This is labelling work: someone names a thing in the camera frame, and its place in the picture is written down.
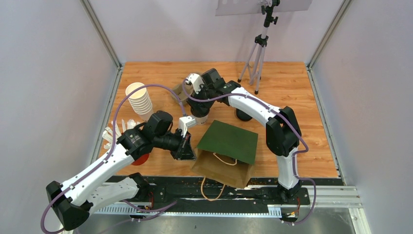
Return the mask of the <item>white paper coffee cup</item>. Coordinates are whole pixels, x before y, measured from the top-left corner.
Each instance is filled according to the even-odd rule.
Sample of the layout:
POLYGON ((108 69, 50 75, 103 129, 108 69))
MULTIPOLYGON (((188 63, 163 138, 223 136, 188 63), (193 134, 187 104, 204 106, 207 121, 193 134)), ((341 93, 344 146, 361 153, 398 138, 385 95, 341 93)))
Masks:
POLYGON ((208 119, 208 115, 203 116, 203 117, 196 117, 196 116, 193 116, 193 117, 195 118, 197 125, 204 125, 204 124, 206 124, 207 119, 208 119))

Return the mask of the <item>green paper bag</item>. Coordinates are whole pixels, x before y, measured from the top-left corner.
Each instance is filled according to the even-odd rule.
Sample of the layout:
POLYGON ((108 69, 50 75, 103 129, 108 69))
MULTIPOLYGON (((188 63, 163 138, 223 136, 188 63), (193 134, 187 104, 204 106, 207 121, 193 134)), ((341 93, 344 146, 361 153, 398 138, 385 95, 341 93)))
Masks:
POLYGON ((254 171, 258 134, 215 120, 199 140, 191 171, 225 186, 243 189, 254 171))

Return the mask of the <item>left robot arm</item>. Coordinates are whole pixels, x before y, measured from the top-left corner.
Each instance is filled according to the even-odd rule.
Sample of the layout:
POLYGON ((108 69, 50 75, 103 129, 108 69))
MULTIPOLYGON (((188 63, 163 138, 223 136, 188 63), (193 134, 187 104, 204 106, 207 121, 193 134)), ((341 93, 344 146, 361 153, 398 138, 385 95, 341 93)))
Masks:
POLYGON ((148 121, 126 130, 111 149, 74 177, 59 183, 52 181, 46 193, 65 231, 81 226, 99 209, 125 199, 144 201, 149 196, 149 183, 134 173, 110 186, 102 186, 124 167, 145 159, 154 148, 169 151, 175 160, 195 160, 188 129, 197 124, 195 117, 183 116, 173 133, 173 117, 157 111, 148 121))

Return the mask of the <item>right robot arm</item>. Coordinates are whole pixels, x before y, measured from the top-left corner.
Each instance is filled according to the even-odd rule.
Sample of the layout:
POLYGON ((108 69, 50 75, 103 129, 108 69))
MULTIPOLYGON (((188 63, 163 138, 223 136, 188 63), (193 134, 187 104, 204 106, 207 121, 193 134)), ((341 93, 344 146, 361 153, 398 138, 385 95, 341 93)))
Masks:
POLYGON ((191 73, 182 84, 193 88, 190 94, 186 93, 193 116, 206 117, 217 101, 235 108, 265 127, 266 145, 277 156, 278 197, 283 203, 293 202, 301 188, 297 161, 293 157, 300 144, 301 131, 292 108, 280 108, 262 101, 239 83, 233 80, 226 82, 214 68, 201 75, 191 73))

